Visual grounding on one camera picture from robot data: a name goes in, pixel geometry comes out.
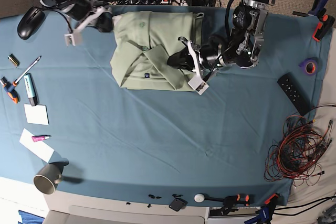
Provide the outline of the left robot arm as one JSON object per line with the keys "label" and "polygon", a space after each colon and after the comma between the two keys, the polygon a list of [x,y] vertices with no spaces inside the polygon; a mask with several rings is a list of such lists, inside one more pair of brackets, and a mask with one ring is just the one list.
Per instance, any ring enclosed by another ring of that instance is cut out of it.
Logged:
{"label": "left robot arm", "polygon": [[213,34],[202,46],[179,37],[185,49],[170,56],[167,64],[178,70],[193,71],[208,81],[219,68],[257,66],[264,43],[268,5],[275,0],[229,0],[225,13],[226,37]]}

